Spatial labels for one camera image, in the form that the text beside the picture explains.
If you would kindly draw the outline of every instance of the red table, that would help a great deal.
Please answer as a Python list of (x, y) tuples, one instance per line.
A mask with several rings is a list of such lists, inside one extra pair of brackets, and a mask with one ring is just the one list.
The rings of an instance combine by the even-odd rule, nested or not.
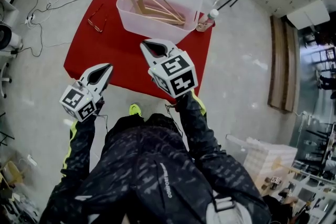
[[(116, 7), (117, 0), (93, 0), (86, 11), (73, 38), (64, 68), (68, 74), (79, 79), (89, 67), (99, 63), (111, 63), (113, 75), (110, 84), (146, 93), (174, 103), (175, 100), (159, 89), (148, 74), (148, 64), (141, 52), (140, 42), (148, 37), (126, 31)], [(88, 18), (103, 4), (92, 17), (92, 22), (104, 31), (99, 33), (88, 23)], [(212, 29), (187, 35), (177, 46), (188, 52), (196, 67), (198, 94), (205, 61), (208, 53)]]

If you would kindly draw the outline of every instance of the water bottle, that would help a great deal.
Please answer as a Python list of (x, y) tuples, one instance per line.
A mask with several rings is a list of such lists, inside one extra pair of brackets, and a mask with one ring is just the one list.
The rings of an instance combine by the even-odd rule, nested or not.
[(196, 30), (199, 32), (204, 32), (206, 29), (211, 27), (214, 22), (215, 18), (219, 15), (218, 10), (212, 9), (209, 14), (204, 14), (198, 21), (196, 26)]

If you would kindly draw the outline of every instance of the wall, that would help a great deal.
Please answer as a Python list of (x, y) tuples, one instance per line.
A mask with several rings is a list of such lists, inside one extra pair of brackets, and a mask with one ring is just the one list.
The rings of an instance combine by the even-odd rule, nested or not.
[(336, 0), (322, 0), (329, 13), (336, 12)]

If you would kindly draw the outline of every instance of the black jacket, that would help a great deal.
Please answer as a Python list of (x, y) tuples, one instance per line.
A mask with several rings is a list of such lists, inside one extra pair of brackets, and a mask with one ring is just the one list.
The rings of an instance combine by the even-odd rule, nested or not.
[(206, 223), (213, 190), (244, 205), (253, 223), (268, 223), (257, 188), (242, 165), (221, 151), (197, 99), (190, 92), (177, 103), (189, 152), (170, 129), (133, 127), (106, 139), (91, 173), (95, 117), (74, 123), (63, 178), (40, 223), (120, 223), (125, 214), (140, 223)]

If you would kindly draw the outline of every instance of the plastic storage bin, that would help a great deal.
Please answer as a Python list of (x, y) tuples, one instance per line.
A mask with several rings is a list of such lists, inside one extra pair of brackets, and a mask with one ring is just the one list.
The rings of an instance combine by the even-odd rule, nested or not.
[[(163, 0), (156, 1), (173, 12)], [(146, 18), (145, 16), (135, 13), (131, 0), (117, 0), (117, 8), (124, 28), (129, 32), (149, 38), (161, 38), (170, 40), (174, 44), (179, 43), (196, 28), (203, 0), (166, 1), (174, 7), (177, 12), (184, 16), (184, 25), (170, 25), (155, 19)], [(144, 3), (148, 6), (157, 7), (157, 4), (151, 0), (144, 0)]]

